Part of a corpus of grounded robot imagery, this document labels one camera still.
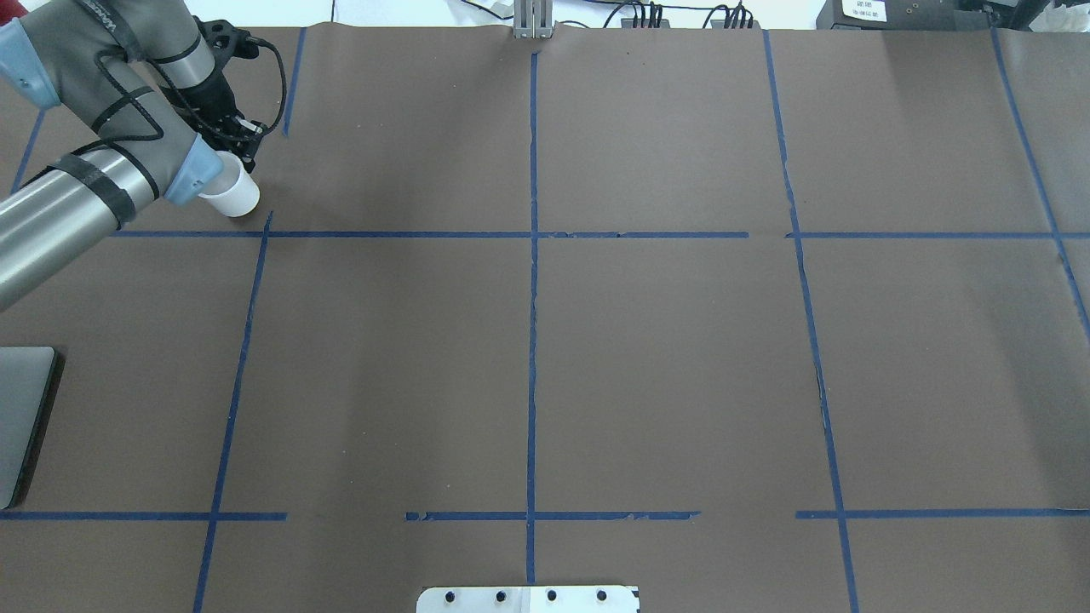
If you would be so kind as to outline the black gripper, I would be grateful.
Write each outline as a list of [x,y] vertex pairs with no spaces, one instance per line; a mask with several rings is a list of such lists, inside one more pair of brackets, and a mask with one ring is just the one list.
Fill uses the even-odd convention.
[[258,142],[265,139],[267,125],[243,117],[221,72],[214,72],[199,85],[175,89],[175,112],[205,142],[221,145],[221,151],[238,157],[245,175],[253,175]]

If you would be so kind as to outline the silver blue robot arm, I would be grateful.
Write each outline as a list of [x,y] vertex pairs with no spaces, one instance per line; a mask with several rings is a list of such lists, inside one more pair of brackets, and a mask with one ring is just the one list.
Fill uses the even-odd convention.
[[262,50],[276,47],[182,1],[50,1],[3,25],[8,85],[95,135],[3,200],[4,309],[159,199],[255,209],[255,156],[275,124],[242,113],[225,69]]

